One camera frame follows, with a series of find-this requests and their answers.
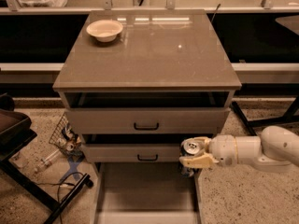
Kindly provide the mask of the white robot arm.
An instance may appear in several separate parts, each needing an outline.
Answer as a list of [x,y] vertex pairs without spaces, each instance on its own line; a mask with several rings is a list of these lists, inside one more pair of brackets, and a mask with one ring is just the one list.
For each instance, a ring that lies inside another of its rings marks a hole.
[[179,162],[184,171],[192,174],[214,164],[245,164],[263,172],[287,172],[292,165],[299,166],[299,136],[278,126],[268,126],[260,136],[189,138],[180,145]]

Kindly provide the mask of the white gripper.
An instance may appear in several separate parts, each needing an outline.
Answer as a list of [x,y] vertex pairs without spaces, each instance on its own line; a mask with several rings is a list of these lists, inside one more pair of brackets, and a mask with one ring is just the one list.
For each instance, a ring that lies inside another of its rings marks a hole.
[[185,147],[207,147],[209,145],[209,152],[212,154],[180,157],[180,163],[187,168],[204,169],[216,163],[222,167],[231,167],[237,163],[236,142],[231,135],[217,135],[212,140],[206,136],[188,138],[182,142],[182,145]]

